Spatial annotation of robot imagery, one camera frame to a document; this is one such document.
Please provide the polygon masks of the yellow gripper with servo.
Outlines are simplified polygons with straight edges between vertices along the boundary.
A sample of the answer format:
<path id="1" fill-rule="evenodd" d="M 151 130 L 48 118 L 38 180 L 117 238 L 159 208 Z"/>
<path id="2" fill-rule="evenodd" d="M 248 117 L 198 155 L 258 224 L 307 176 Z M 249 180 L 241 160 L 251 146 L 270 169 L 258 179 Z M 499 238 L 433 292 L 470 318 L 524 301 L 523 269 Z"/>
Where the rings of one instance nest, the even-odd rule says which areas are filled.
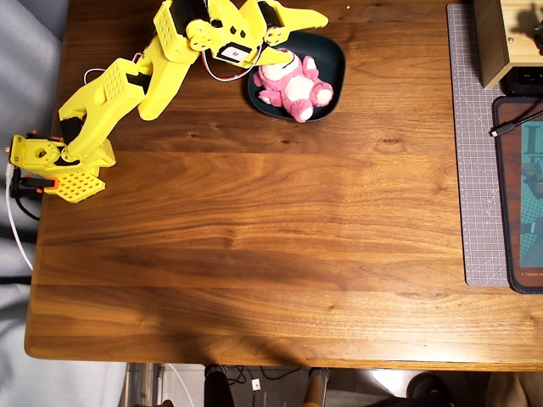
<path id="1" fill-rule="evenodd" d="M 246 1 L 241 9 L 231 1 L 210 1 L 210 23 L 214 37 L 212 56 L 239 68 L 249 68 L 291 62 L 293 55 L 289 51 L 266 44 L 286 42 L 294 31 L 323 28 L 328 18 L 316 10 L 287 8 L 280 2 L 263 2 L 262 15 L 257 1 Z"/>

